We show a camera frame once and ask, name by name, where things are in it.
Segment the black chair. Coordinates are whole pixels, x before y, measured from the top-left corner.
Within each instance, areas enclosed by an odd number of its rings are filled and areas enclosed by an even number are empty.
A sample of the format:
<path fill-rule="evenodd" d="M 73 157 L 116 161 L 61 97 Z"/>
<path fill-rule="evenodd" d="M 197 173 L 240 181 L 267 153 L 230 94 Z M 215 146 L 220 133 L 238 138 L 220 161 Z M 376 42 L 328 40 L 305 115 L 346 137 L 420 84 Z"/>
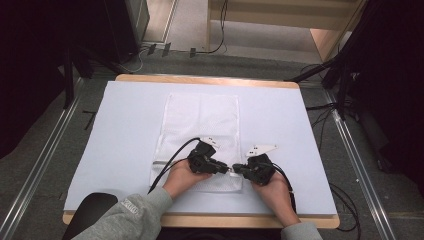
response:
<path fill-rule="evenodd" d="M 77 208 L 62 240 L 71 240 L 92 226 L 117 202 L 118 198 L 108 193 L 91 193 L 86 196 Z"/>

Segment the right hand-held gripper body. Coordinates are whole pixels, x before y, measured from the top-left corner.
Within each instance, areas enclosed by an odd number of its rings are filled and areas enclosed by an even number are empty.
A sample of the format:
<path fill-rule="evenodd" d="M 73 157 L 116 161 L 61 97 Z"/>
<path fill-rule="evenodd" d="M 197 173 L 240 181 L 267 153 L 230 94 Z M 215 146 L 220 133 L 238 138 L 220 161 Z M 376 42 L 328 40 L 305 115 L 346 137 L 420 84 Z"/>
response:
<path fill-rule="evenodd" d="M 267 185 L 275 168 L 267 153 L 277 149 L 276 145 L 254 145 L 247 153 L 247 170 L 244 177 L 258 185 Z"/>

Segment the person's left hand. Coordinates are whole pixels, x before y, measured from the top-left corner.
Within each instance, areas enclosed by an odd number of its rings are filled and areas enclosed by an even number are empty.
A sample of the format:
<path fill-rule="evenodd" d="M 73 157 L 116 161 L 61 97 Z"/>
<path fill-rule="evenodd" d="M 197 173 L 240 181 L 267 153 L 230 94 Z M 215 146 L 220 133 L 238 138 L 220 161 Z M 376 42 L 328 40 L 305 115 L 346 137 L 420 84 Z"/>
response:
<path fill-rule="evenodd" d="M 175 200 L 185 191 L 211 177 L 208 173 L 193 173 L 187 160 L 181 160 L 170 170 L 163 189 Z"/>

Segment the white table mat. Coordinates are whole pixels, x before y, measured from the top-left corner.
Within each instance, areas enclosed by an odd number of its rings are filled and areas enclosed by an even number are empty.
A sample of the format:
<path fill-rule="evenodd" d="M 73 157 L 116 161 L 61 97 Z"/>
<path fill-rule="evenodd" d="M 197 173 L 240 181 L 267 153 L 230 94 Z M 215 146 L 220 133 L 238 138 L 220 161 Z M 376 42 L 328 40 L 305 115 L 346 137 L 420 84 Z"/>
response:
<path fill-rule="evenodd" d="M 335 214 L 298 85 L 259 81 L 108 82 L 65 210 L 93 192 L 146 194 L 164 182 L 166 162 L 187 157 L 201 138 L 214 140 L 215 159 L 228 165 L 267 149 L 293 186 L 298 214 Z"/>

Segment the light wooden shelf unit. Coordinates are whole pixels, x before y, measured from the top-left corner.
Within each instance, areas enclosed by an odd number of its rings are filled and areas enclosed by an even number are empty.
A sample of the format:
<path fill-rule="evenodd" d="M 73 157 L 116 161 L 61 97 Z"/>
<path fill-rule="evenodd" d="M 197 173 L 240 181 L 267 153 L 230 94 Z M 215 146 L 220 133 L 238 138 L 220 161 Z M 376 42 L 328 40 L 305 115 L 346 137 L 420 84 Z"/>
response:
<path fill-rule="evenodd" d="M 360 21 L 367 0 L 229 0 L 232 22 L 308 28 L 320 58 L 328 61 Z"/>

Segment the person's right hand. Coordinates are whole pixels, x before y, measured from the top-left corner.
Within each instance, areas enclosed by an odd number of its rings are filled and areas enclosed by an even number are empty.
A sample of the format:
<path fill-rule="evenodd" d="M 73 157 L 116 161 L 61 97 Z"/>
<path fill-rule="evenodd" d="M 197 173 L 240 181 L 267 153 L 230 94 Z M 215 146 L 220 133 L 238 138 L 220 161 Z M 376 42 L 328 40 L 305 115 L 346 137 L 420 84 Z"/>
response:
<path fill-rule="evenodd" d="M 288 183 L 280 173 L 275 173 L 267 185 L 253 183 L 252 187 L 275 214 L 293 213 Z"/>

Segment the white mesh laundry bag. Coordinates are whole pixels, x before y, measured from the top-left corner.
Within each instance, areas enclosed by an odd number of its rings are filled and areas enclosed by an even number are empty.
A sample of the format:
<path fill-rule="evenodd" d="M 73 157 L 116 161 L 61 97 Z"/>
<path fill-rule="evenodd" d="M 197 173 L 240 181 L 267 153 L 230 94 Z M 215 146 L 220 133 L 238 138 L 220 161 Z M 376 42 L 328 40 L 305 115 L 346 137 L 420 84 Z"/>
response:
<path fill-rule="evenodd" d="M 166 101 L 150 181 L 163 185 L 170 159 L 186 158 L 205 140 L 214 143 L 213 158 L 229 166 L 240 163 L 239 99 L 235 95 L 171 93 Z"/>

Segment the metal floor rail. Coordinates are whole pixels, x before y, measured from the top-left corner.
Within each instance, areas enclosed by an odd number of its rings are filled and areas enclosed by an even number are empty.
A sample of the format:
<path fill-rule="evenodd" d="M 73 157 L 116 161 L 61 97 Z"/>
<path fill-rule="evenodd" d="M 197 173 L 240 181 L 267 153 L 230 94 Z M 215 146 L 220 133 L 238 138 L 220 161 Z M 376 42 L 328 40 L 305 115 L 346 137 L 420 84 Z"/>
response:
<path fill-rule="evenodd" d="M 326 102 L 330 104 L 330 107 L 325 114 L 325 121 L 330 119 L 335 124 L 338 131 L 338 139 L 342 142 L 347 154 L 345 158 L 341 158 L 339 160 L 339 163 L 348 161 L 348 166 L 345 170 L 350 170 L 355 174 L 353 183 L 361 189 L 363 199 L 367 204 L 367 209 L 360 210 L 359 206 L 352 200 L 351 196 L 339 189 L 336 185 L 330 185 L 330 189 L 335 190 L 337 195 L 342 195 L 341 199 L 346 202 L 346 207 L 352 213 L 355 219 L 356 229 L 358 231 L 357 240 L 364 237 L 365 224 L 360 222 L 361 213 L 370 214 L 381 240 L 397 240 L 388 215 L 369 177 L 348 126 L 345 121 L 340 118 L 335 108 L 336 100 L 334 94 L 325 90 L 324 96 Z"/>
<path fill-rule="evenodd" d="M 61 112 L 52 132 L 50 133 L 41 153 L 35 161 L 29 175 L 25 179 L 17 197 L 12 202 L 8 210 L 5 220 L 0 226 L 0 240 L 11 240 L 14 235 L 31 199 L 41 182 L 41 179 L 48 168 L 48 165 L 60 143 L 62 136 L 74 115 L 76 107 L 81 98 L 81 91 L 84 88 L 85 80 L 81 77 L 76 81 L 73 90 L 75 91 L 74 99 L 70 105 Z"/>

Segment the wooden table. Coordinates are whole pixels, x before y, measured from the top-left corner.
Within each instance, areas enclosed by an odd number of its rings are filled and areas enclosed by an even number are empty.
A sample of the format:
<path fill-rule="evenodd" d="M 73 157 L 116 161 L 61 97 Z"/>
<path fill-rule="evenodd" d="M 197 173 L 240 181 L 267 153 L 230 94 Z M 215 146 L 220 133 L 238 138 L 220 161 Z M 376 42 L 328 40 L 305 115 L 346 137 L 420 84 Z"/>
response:
<path fill-rule="evenodd" d="M 304 222 L 336 228 L 339 216 L 298 84 L 284 81 L 171 75 L 119 75 L 107 83 L 87 146 L 65 201 L 69 222 L 93 192 L 123 199 L 149 189 L 150 168 L 171 93 L 235 95 L 239 99 L 241 151 L 276 145 L 273 162 L 294 189 Z"/>

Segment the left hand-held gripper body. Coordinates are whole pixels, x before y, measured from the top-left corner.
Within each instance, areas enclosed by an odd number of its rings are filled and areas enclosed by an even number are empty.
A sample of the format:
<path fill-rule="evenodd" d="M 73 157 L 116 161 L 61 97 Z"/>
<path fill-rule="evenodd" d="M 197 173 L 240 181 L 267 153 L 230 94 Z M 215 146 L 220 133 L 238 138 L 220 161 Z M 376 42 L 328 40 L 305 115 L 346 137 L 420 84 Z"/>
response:
<path fill-rule="evenodd" d="M 190 152 L 187 159 L 193 173 L 223 173 L 224 163 L 212 158 L 219 145 L 211 138 L 205 137 Z"/>

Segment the black curtain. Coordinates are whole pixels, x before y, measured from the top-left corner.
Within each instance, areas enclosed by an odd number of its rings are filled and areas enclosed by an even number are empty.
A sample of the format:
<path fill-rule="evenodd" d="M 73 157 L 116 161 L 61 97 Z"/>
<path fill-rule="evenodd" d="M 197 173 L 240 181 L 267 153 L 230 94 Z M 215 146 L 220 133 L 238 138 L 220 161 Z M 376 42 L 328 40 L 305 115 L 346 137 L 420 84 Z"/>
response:
<path fill-rule="evenodd" d="M 347 94 L 381 166 L 424 197 L 424 0 L 368 0 L 343 49 Z"/>
<path fill-rule="evenodd" d="M 0 0 L 0 159 L 60 93 L 64 51 L 73 72 L 112 71 L 138 52 L 129 0 Z"/>

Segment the black metal stand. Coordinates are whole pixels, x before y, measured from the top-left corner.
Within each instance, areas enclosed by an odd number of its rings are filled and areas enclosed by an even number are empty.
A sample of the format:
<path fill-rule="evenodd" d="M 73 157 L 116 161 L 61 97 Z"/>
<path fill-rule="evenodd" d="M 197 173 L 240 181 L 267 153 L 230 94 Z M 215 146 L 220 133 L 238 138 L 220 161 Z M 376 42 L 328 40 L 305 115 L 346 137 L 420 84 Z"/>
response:
<path fill-rule="evenodd" d="M 342 57 L 340 54 L 331 58 L 330 60 L 318 64 L 312 69 L 301 73 L 300 75 L 289 79 L 289 82 L 300 83 L 301 81 L 306 80 L 307 78 L 316 75 L 324 70 L 327 70 L 327 73 L 321 85 L 324 89 L 332 89 L 334 86 L 338 86 L 338 93 L 336 96 L 335 108 L 342 120 L 345 119 L 345 100 L 348 83 L 351 80 L 351 71 L 346 58 Z"/>
<path fill-rule="evenodd" d="M 74 80 L 71 49 L 64 51 L 64 78 L 65 78 L 65 103 L 64 109 L 68 109 L 74 99 Z"/>

